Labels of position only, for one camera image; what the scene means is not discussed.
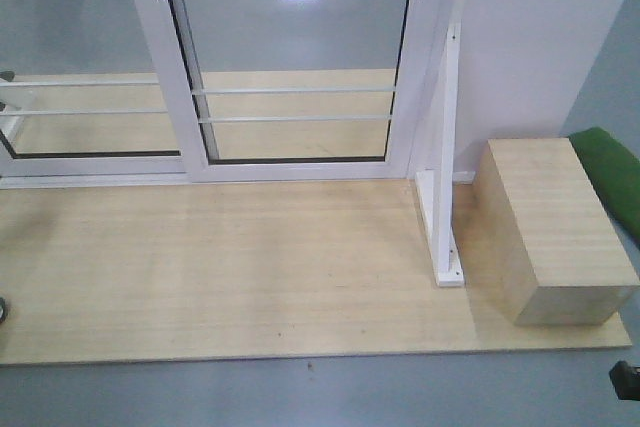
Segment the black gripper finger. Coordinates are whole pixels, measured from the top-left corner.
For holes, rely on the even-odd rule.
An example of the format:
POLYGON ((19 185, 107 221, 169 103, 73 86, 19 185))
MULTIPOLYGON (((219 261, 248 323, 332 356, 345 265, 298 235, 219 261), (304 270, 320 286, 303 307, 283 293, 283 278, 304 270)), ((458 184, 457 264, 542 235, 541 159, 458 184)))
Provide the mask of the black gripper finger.
POLYGON ((609 371, 609 378, 619 400, 640 400, 638 366, 620 360, 609 371))

